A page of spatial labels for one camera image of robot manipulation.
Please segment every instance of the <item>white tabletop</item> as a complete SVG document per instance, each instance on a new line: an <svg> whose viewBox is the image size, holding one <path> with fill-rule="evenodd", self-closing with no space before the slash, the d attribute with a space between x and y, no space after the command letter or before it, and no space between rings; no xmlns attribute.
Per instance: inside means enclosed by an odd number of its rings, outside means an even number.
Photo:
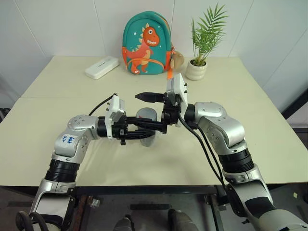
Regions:
<svg viewBox="0 0 308 231"><path fill-rule="evenodd" d="M87 114L114 92L125 100L128 116L162 103L134 98L144 91L166 91L166 73L136 76L123 65L99 80L83 72L100 58L54 57L0 123L0 185L38 186L51 160L54 141L68 120ZM238 58L210 58L206 77L189 81L190 103L214 101L246 131L253 161L266 183L308 181L308 152ZM94 115L104 116L105 107ZM80 166L79 186L219 184L198 141L185 128L169 127L151 147L139 141L93 141Z"/></svg>

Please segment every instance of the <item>plush toy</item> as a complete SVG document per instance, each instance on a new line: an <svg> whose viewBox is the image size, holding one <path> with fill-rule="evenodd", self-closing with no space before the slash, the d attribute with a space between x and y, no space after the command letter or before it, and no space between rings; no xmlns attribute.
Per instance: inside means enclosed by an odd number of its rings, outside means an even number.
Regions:
<svg viewBox="0 0 308 231"><path fill-rule="evenodd" d="M171 60L170 60L170 67L174 70L179 69L182 64L184 63L184 56L176 51L174 54L172 54Z"/></svg>

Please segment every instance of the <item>potted plant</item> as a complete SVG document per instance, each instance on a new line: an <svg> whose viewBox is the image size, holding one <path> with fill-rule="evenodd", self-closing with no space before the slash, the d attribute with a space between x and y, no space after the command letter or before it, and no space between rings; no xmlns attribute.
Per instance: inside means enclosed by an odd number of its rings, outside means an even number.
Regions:
<svg viewBox="0 0 308 231"><path fill-rule="evenodd" d="M225 35L223 27L225 21L223 18L227 11L223 11L224 5L218 7L216 4L215 10L211 7L207 8L207 13L203 12L205 18L200 17L198 28L195 27L194 20L192 20L192 46L194 59L188 61L186 69L186 77L190 80L200 80L204 77L207 68L206 58L213 51L213 49L221 42Z"/></svg>

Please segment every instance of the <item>green backpack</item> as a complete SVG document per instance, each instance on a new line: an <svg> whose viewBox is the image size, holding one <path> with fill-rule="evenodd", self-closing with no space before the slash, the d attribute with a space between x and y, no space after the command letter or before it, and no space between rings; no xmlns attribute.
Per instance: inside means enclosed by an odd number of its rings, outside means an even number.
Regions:
<svg viewBox="0 0 308 231"><path fill-rule="evenodd" d="M153 11L132 17L123 33L122 55L134 74L160 74L170 68L174 49L166 19Z"/></svg>

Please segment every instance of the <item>white plant pot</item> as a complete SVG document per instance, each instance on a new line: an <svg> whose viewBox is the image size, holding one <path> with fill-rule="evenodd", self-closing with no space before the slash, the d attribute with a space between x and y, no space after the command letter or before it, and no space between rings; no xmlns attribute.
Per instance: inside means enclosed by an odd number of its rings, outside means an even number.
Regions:
<svg viewBox="0 0 308 231"><path fill-rule="evenodd" d="M194 66L191 64L191 60L188 61L185 76L190 80L203 79L207 69L207 63L204 66Z"/></svg>

